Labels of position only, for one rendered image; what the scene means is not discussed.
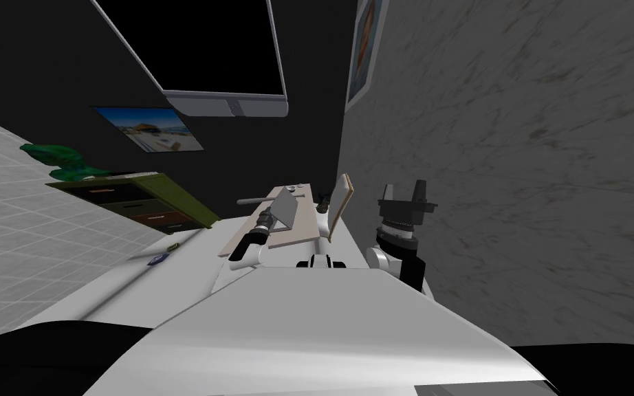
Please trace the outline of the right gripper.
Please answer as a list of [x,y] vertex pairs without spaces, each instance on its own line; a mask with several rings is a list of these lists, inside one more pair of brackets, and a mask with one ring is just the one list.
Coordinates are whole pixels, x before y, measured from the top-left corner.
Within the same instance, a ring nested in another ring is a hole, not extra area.
[[394,185],[386,184],[382,200],[378,200],[379,215],[383,220],[393,223],[420,226],[424,223],[424,215],[433,213],[437,204],[427,201],[427,181],[417,179],[413,190],[412,201],[393,200]]

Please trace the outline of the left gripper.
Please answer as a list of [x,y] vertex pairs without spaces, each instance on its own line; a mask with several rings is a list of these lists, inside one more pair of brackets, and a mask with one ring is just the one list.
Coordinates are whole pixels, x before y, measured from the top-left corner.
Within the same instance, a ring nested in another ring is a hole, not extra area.
[[290,192],[280,192],[270,204],[270,214],[274,220],[272,231],[291,230],[297,207],[298,201]]

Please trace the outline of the beige flat panel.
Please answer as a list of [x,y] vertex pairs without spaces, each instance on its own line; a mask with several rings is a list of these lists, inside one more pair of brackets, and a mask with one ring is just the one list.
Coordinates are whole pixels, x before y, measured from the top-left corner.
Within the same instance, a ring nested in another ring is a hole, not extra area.
[[[296,190],[292,194],[295,196],[297,202],[292,227],[278,232],[271,231],[267,237],[267,249],[282,248],[297,243],[310,242],[320,237],[315,211],[316,204],[313,202],[310,184],[297,184]],[[266,209],[269,205],[270,202],[268,201],[258,203],[252,215],[247,218],[217,256],[230,256],[239,244],[241,237],[256,225],[260,211]]]

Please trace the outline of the beige upright board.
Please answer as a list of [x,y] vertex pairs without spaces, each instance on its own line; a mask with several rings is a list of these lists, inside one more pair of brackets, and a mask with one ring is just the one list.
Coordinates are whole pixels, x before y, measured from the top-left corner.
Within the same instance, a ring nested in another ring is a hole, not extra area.
[[348,174],[343,173],[336,180],[335,188],[332,192],[329,208],[327,211],[328,233],[327,240],[332,242],[334,230],[338,224],[339,218],[342,216],[351,196],[353,194],[353,186]]

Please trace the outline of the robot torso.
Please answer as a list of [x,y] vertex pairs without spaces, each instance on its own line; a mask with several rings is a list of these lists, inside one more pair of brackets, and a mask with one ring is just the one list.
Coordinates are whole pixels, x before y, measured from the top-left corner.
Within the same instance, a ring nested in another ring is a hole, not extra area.
[[275,289],[230,324],[299,355],[305,387],[235,396],[410,396],[416,386],[520,385],[545,376],[511,347],[425,294],[369,268],[260,267]]

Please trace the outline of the green dresser with plant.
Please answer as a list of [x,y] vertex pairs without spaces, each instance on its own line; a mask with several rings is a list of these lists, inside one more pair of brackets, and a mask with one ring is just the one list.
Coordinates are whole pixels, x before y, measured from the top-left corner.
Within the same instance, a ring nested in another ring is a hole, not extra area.
[[20,149],[53,168],[50,187],[164,234],[210,229],[220,220],[164,173],[101,170],[66,146],[24,144]]

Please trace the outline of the white-framed picture on wall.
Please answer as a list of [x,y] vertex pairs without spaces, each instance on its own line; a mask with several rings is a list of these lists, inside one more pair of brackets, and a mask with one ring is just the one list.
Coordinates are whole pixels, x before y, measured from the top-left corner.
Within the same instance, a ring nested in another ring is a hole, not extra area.
[[369,90],[390,0],[363,0],[356,14],[345,111]]

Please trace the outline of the beach picture on wall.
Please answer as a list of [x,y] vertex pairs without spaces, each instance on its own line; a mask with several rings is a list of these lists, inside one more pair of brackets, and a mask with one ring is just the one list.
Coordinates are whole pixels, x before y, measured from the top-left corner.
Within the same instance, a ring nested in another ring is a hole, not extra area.
[[147,153],[204,150],[172,108],[95,107],[94,110]]

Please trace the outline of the black screen with grey frame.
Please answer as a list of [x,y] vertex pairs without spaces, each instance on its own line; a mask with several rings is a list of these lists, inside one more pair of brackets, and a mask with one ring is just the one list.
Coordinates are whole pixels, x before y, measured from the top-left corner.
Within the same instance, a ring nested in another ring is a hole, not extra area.
[[191,117],[289,112],[271,0],[91,0],[144,72]]

